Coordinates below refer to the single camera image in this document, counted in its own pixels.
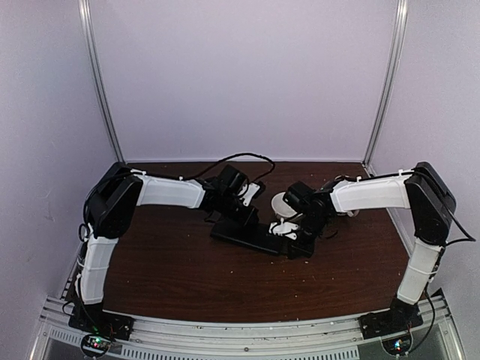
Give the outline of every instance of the metal extrusion bar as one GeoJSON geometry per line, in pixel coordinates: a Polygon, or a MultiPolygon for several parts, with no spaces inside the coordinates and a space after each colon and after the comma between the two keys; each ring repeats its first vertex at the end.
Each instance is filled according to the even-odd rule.
{"type": "Polygon", "coordinates": [[[115,127],[113,126],[112,114],[110,113],[107,94],[105,93],[104,81],[100,71],[97,47],[95,46],[92,17],[90,14],[90,1],[79,0],[79,9],[83,32],[85,34],[85,40],[87,43],[88,55],[90,57],[91,70],[93,72],[95,82],[95,91],[97,93],[98,103],[100,104],[103,120],[105,122],[106,132],[108,133],[108,137],[117,160],[124,162],[122,150],[120,149],[119,138],[117,137],[115,127]]]}
{"type": "MultiPolygon", "coordinates": [[[[436,322],[450,319],[444,298],[436,296],[432,300],[436,322]]],[[[43,342],[53,338],[73,345],[80,343],[81,331],[68,328],[67,314],[71,312],[72,305],[66,305],[66,313],[63,313],[64,304],[65,301],[55,298],[46,300],[40,315],[44,327],[39,338],[43,342]]],[[[424,325],[416,329],[426,329],[432,319],[431,308],[427,301],[420,301],[419,307],[424,325]]],[[[308,359],[313,354],[333,354],[378,341],[378,338],[362,339],[359,315],[270,323],[186,322],[133,316],[135,323],[130,340],[118,340],[115,351],[118,351],[120,359],[148,359],[149,356],[154,360],[168,359],[169,356],[172,356],[171,359],[203,360],[235,359],[239,356],[244,360],[308,359]],[[140,357],[131,356],[132,353],[138,353],[140,357]]],[[[31,359],[42,359],[43,352],[42,346],[37,345],[33,352],[35,356],[31,359]]],[[[344,359],[354,360],[357,357],[344,359]]]]}
{"type": "Polygon", "coordinates": [[[363,160],[363,164],[367,168],[371,165],[372,157],[378,143],[380,130],[382,129],[383,121],[385,120],[389,106],[395,74],[397,73],[398,62],[400,61],[400,55],[404,45],[405,29],[407,27],[407,10],[408,0],[398,0],[397,17],[395,18],[393,38],[391,39],[390,57],[388,59],[385,82],[383,83],[382,97],[380,98],[380,103],[376,111],[375,123],[363,160]]]}

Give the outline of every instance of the white wall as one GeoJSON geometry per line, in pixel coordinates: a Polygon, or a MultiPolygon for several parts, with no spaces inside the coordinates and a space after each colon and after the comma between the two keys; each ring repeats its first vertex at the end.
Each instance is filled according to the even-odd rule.
{"type": "Polygon", "coordinates": [[[0,359],[65,285],[84,196],[114,161],[76,1],[0,1],[0,359]]]}
{"type": "MultiPolygon", "coordinates": [[[[457,217],[480,238],[480,3],[409,3],[400,67],[373,157],[377,173],[430,161],[457,198],[457,217]]],[[[407,211],[400,223],[413,237],[407,211]]],[[[459,236],[457,230],[452,238],[459,236]]],[[[468,359],[478,359],[480,244],[452,245],[442,286],[468,359]]]]}
{"type": "Polygon", "coordinates": [[[396,1],[103,0],[91,13],[124,156],[355,160],[396,1]]]}

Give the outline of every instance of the vertical metal pole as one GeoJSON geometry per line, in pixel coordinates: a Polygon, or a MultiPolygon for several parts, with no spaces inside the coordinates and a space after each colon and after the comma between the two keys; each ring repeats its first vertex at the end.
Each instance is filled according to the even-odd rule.
{"type": "Polygon", "coordinates": [[[372,157],[378,143],[380,130],[382,129],[383,121],[385,120],[389,106],[395,74],[397,73],[398,62],[400,61],[400,55],[404,45],[405,28],[407,27],[407,8],[408,0],[398,0],[397,17],[395,18],[393,38],[391,39],[390,57],[388,59],[385,82],[383,83],[382,97],[380,98],[378,110],[376,111],[375,123],[373,125],[372,134],[370,135],[370,141],[368,142],[367,152],[365,153],[363,160],[363,164],[367,168],[371,165],[372,157]]]}
{"type": "Polygon", "coordinates": [[[108,106],[107,94],[105,93],[104,81],[100,71],[100,63],[98,62],[97,47],[95,46],[95,36],[93,32],[92,18],[90,15],[90,1],[79,0],[80,19],[82,20],[83,32],[87,43],[88,55],[90,57],[91,70],[93,72],[95,91],[97,93],[98,103],[102,112],[103,121],[105,122],[106,132],[110,143],[115,152],[118,161],[124,162],[122,150],[120,149],[119,138],[113,126],[112,114],[108,106]]]}

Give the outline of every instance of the white cup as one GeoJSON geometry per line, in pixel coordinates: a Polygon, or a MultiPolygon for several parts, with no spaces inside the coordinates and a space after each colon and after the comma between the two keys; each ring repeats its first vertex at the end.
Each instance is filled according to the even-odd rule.
{"type": "Polygon", "coordinates": [[[277,219],[287,219],[291,218],[292,216],[296,215],[296,211],[293,210],[290,205],[284,202],[284,195],[283,193],[278,193],[277,195],[273,196],[271,199],[271,208],[275,212],[275,216],[277,219]]]}

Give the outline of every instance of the wooden table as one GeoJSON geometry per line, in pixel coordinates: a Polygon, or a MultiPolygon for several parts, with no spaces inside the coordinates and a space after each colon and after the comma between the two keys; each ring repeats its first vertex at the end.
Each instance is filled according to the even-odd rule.
{"type": "MultiPolygon", "coordinates": [[[[267,163],[235,163],[252,179],[267,163]]],[[[138,163],[190,175],[205,163],[138,163]]],[[[214,175],[220,168],[212,171],[214,175]]],[[[300,180],[319,188],[340,174],[365,174],[358,163],[278,163],[254,205],[272,219],[270,201],[300,180]]],[[[200,210],[143,206],[112,256],[105,309],[146,317],[207,322],[320,319],[387,308],[408,256],[386,210],[338,217],[310,259],[288,260],[209,237],[200,210]]]]}

